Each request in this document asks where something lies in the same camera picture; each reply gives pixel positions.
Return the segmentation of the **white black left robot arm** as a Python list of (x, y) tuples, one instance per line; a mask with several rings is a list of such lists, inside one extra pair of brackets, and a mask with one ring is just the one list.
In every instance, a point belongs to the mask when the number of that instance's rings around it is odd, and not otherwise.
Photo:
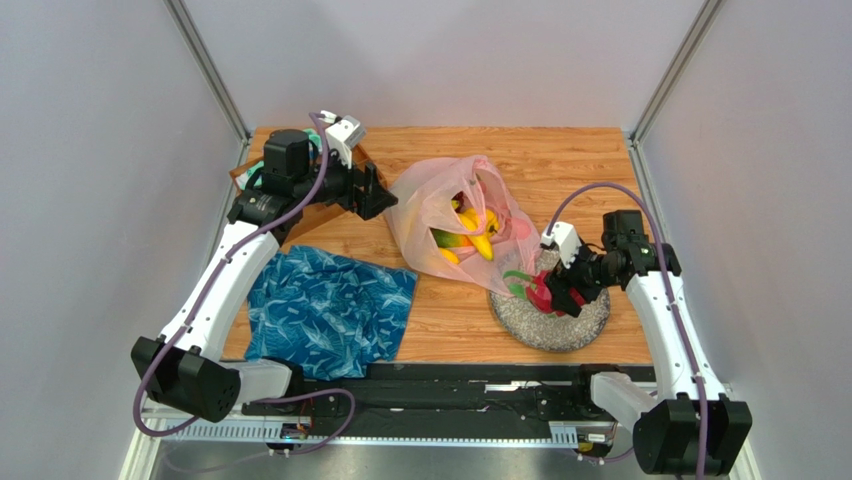
[(279, 250), (305, 207), (338, 205), (364, 220), (396, 204), (350, 118), (320, 130), (272, 132), (261, 166), (227, 215), (216, 257), (173, 319), (154, 338), (139, 337), (130, 358), (141, 384), (134, 408), (149, 399), (219, 422), (245, 403), (282, 397), (293, 370), (285, 361), (221, 360), (227, 335), (250, 287)]

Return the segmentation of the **pink fake dragon fruit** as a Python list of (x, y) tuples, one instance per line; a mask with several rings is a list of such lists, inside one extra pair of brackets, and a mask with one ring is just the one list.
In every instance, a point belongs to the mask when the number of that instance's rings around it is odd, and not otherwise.
[(541, 270), (535, 276), (518, 270), (509, 270), (503, 274), (502, 278), (512, 295), (528, 301), (540, 313), (564, 316), (565, 312), (556, 310), (552, 305), (552, 294), (545, 284), (548, 274), (548, 270)]

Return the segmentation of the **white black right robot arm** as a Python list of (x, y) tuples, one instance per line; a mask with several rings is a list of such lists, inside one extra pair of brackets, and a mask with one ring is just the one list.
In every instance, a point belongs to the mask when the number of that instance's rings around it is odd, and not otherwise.
[(642, 325), (652, 355), (650, 394), (610, 365), (586, 367), (581, 405), (606, 413), (632, 435), (641, 470), (650, 475), (726, 476), (753, 424), (748, 405), (730, 398), (697, 339), (673, 248), (654, 242), (639, 210), (604, 215), (604, 250), (594, 252), (575, 227), (554, 221), (541, 245), (557, 252), (540, 282), (544, 310), (576, 317), (609, 287), (620, 287)]

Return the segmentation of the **green orange fake mango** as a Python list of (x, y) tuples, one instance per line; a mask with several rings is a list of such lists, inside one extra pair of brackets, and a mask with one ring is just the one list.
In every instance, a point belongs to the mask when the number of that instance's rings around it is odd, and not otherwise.
[(472, 247), (473, 243), (467, 235), (448, 232), (441, 229), (431, 229), (431, 234), (439, 248)]

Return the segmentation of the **yellow fake banana bunch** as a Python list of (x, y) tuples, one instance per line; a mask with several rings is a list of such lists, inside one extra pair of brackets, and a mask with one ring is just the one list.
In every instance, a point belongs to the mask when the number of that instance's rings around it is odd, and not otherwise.
[(500, 229), (497, 215), (491, 209), (485, 209), (485, 227), (482, 234), (467, 235), (473, 243), (473, 247), (487, 261), (494, 259), (494, 250), (491, 243), (491, 238), (495, 236)]

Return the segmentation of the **yellow fake bell pepper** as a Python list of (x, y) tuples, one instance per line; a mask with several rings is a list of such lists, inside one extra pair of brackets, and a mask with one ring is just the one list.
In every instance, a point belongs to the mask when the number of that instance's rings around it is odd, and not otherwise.
[(475, 209), (467, 209), (458, 212), (458, 219), (469, 232), (476, 232), (480, 228), (479, 216)]

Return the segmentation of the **pink translucent plastic bag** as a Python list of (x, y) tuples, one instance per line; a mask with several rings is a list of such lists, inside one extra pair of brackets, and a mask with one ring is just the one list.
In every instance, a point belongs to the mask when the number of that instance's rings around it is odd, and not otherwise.
[(535, 272), (540, 234), (488, 157), (418, 161), (391, 193), (387, 223), (413, 270), (504, 296), (506, 273)]

